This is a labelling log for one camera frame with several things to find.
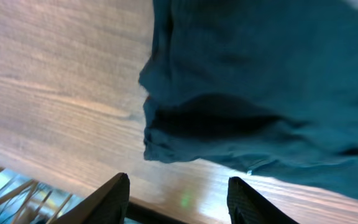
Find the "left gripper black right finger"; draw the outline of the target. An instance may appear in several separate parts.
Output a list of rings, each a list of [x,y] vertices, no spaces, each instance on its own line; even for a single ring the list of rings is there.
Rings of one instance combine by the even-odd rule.
[[[239,177],[228,181],[227,207],[232,224],[297,224]]]

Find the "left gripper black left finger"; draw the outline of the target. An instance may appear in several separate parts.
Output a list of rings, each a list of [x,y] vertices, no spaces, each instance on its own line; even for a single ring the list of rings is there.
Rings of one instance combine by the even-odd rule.
[[[129,193],[128,175],[118,173],[53,224],[123,224]]]

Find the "black t-shirt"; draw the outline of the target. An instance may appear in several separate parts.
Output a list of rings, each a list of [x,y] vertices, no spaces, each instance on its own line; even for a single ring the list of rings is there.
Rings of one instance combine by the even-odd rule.
[[[358,199],[358,1],[154,1],[144,157]]]

